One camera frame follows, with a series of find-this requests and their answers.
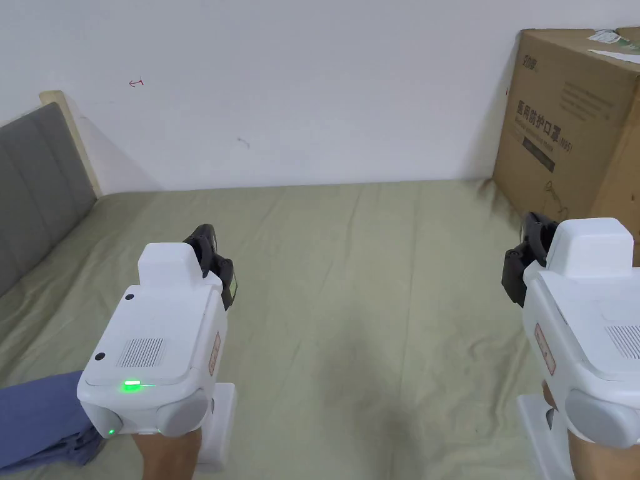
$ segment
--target mattress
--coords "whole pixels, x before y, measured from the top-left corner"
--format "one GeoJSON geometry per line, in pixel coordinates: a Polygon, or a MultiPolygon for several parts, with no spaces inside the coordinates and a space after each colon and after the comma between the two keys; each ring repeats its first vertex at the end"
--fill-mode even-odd
{"type": "MultiPolygon", "coordinates": [[[[218,377],[239,402],[217,479],[534,478],[515,398],[541,377],[500,285],[520,221],[490,181],[103,197],[0,298],[0,386],[83,368],[143,247],[199,223],[239,286],[218,377]]],[[[13,477],[141,469],[119,435],[86,467],[13,477]]]]}

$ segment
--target cardboard box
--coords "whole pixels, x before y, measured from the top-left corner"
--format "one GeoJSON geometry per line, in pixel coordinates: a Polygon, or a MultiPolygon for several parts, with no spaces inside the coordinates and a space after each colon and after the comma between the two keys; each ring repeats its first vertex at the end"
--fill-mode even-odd
{"type": "Polygon", "coordinates": [[[640,263],[640,28],[525,30],[493,179],[520,214],[611,216],[640,263]]]}

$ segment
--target blue cloth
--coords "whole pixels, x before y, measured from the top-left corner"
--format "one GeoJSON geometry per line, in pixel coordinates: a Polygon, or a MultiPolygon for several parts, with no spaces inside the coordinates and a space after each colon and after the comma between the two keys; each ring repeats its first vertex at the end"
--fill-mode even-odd
{"type": "Polygon", "coordinates": [[[55,461],[84,465],[98,453],[102,437],[76,397],[81,374],[0,390],[0,474],[55,461]]]}

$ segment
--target red label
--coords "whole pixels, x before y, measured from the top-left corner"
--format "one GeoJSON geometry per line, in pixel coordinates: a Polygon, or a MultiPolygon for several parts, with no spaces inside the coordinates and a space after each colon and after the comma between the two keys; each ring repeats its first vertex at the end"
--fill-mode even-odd
{"type": "Polygon", "coordinates": [[[220,332],[216,333],[216,341],[213,342],[213,350],[211,350],[211,358],[209,359],[209,375],[213,376],[218,361],[218,352],[220,352],[220,332]]]}
{"type": "Polygon", "coordinates": [[[542,328],[540,328],[540,324],[536,323],[536,340],[538,341],[538,346],[540,347],[540,351],[542,352],[542,357],[545,359],[545,363],[547,364],[547,368],[549,369],[549,373],[553,376],[556,371],[556,361],[554,360],[554,356],[551,353],[551,349],[549,348],[549,344],[547,343],[547,339],[545,338],[545,334],[542,333],[542,328]]]}

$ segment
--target speaker grille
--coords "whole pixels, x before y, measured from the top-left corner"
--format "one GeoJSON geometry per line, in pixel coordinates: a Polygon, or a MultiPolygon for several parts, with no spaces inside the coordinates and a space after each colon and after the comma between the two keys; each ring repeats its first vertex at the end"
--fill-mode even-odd
{"type": "Polygon", "coordinates": [[[157,367],[162,362],[164,339],[129,340],[118,359],[119,367],[157,367]]]}
{"type": "Polygon", "coordinates": [[[606,327],[616,348],[625,358],[640,360],[640,326],[616,325],[606,327]]]}

